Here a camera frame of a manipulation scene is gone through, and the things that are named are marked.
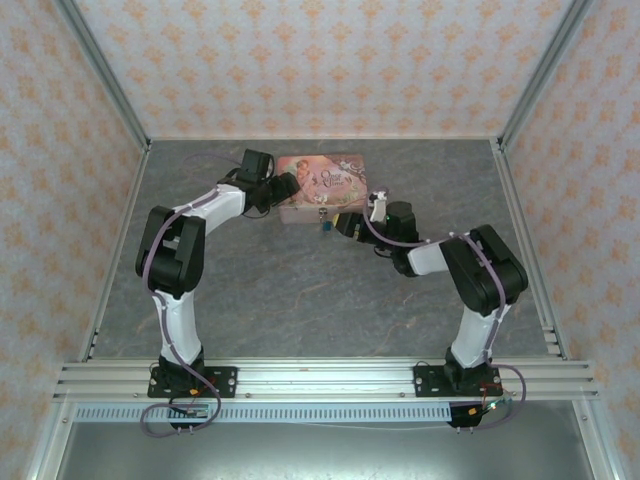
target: gray floor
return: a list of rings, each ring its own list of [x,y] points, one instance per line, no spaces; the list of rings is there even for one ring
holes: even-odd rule
[[[530,402],[513,421],[473,435],[438,424],[413,431],[388,428],[417,425],[366,427],[214,424],[193,436],[158,440],[135,423],[79,424],[58,479],[593,478],[571,402]]]
[[[151,299],[134,273],[147,215],[205,193],[232,165],[182,159],[207,149],[235,159],[245,148],[281,155],[362,153],[370,187],[413,204],[432,240],[490,223],[518,254],[488,141],[171,141],[153,144],[95,350],[96,357],[155,357],[160,333]],[[319,225],[232,219],[207,237],[196,290],[198,331],[216,356],[442,356],[462,303],[449,275],[405,278],[372,247]],[[498,356],[546,353],[526,292],[495,343]]]

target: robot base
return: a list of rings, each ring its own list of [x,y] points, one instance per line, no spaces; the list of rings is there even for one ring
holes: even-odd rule
[[[218,390],[221,398],[235,398],[238,383],[236,367],[209,367],[204,365],[204,352],[190,365],[196,372],[207,378]],[[147,390],[149,398],[213,398],[211,392],[197,378],[180,365],[159,358],[158,366],[151,369],[151,379]]]
[[[453,358],[451,349],[447,350],[445,360],[445,365],[413,367],[416,397],[499,397],[502,395],[500,386],[502,380],[497,368],[491,368],[484,363],[475,368],[462,368]]]

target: patterned wall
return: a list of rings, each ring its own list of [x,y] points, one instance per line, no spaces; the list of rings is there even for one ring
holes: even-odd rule
[[[0,476],[22,479],[139,152],[53,1],[2,1],[0,60]]]
[[[80,0],[158,137],[497,135],[570,0]]]
[[[640,10],[596,0],[510,150],[553,300],[640,472]]]

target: black mounting plate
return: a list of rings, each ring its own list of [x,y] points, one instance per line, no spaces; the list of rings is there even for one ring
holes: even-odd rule
[[[209,379],[213,386],[216,387],[220,398],[235,398],[238,385],[237,367],[204,367],[204,377]],[[147,396],[149,398],[188,398],[194,395],[190,392],[173,391],[169,385],[164,383],[160,375],[160,367],[153,367]],[[208,388],[201,390],[198,397],[214,398],[213,393]]]
[[[416,365],[413,367],[413,386],[416,397],[482,397],[485,392],[482,385],[502,384],[497,368],[487,369],[487,373],[477,379],[478,391],[464,393],[454,390],[444,374],[444,365]],[[502,387],[487,387],[488,397],[502,395]]]

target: metal frame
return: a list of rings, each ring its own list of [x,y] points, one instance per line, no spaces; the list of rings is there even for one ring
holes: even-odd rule
[[[89,358],[91,358],[91,355],[93,353],[95,339],[98,335],[100,324],[102,323],[102,318],[104,317],[104,311],[107,308],[107,301],[109,300],[111,285],[113,284],[113,279],[116,275],[116,269],[118,267],[120,254],[122,253],[124,239],[127,236],[127,229],[129,228],[129,222],[131,221],[131,215],[133,214],[133,207],[136,203],[136,197],[138,196],[138,191],[140,190],[140,184],[142,183],[142,177],[147,166],[147,161],[149,160],[150,152],[151,146],[149,145],[149,147],[145,147],[143,149],[140,155],[140,159],[138,160],[138,168],[136,170],[136,173],[134,174],[131,187],[129,188],[125,208],[122,213],[122,218],[120,219],[120,225],[118,226],[118,234],[116,237],[117,240],[111,251],[109,269],[104,277],[102,287],[100,289],[102,293],[100,294],[100,298],[92,316],[93,321],[91,323],[91,328],[87,330],[84,341],[82,342],[83,347],[78,356],[79,362],[86,362]]]
[[[235,405],[389,404],[448,402],[455,398],[416,398],[412,367],[420,358],[270,359],[222,358],[207,363],[240,368]],[[63,367],[54,403],[29,478],[55,478],[74,423],[75,411],[92,404],[148,404],[145,392],[152,359],[91,360]],[[442,364],[441,359],[426,359]],[[596,480],[626,477],[607,428],[605,412],[589,362],[538,358],[502,358],[517,366],[527,381],[528,401],[571,401]],[[520,382],[502,371],[503,383],[521,393]]]
[[[507,154],[500,148],[500,143],[497,139],[491,141],[491,148],[493,149],[493,156],[496,161],[496,167],[498,169],[498,175],[502,182],[504,189],[504,195],[507,199],[507,207],[511,214],[511,221],[513,222],[514,229],[516,231],[516,237],[522,253],[522,260],[524,266],[529,275],[529,282],[531,283],[531,290],[533,292],[533,298],[536,303],[538,314],[540,315],[540,321],[543,329],[547,329],[545,333],[548,333],[552,329],[555,333],[559,354],[563,358],[568,358],[567,346],[569,343],[566,340],[562,329],[558,325],[557,319],[559,318],[551,296],[549,295],[549,284],[544,272],[540,266],[538,255],[533,244],[531,230],[527,225],[527,220],[524,215],[524,209],[520,203],[520,198],[516,190],[515,183],[513,181],[513,175],[509,167]]]
[[[443,359],[397,358],[220,358],[208,365],[238,367],[236,398],[225,402],[424,402],[413,385],[418,361],[444,364]],[[152,359],[92,360],[65,364],[54,390],[54,402],[148,402]],[[496,363],[516,366],[527,380],[529,400],[598,398],[598,383],[589,362],[557,357],[502,358]],[[522,392],[520,380],[506,369],[502,382]],[[459,397],[434,397],[437,402]]]
[[[533,109],[547,80],[567,49],[573,35],[580,27],[582,19],[592,3],[593,0],[574,0],[567,10],[556,34],[542,55],[542,59],[536,67],[531,80],[529,80],[524,93],[507,121],[499,141],[502,150],[507,149],[516,138],[520,127],[522,127],[522,124]]]
[[[62,16],[67,20],[69,27],[76,35],[78,43],[82,46],[89,62],[93,65],[95,72],[98,74],[102,84],[113,100],[113,103],[120,113],[122,120],[125,122],[129,133],[133,139],[138,142],[140,147],[146,147],[149,145],[149,137],[147,137],[144,132],[144,128],[142,127],[136,112],[129,103],[124,90],[120,86],[118,79],[109,66],[109,62],[107,62],[98,42],[91,33],[80,8],[76,4],[75,0],[56,0],[56,3],[58,4]]]

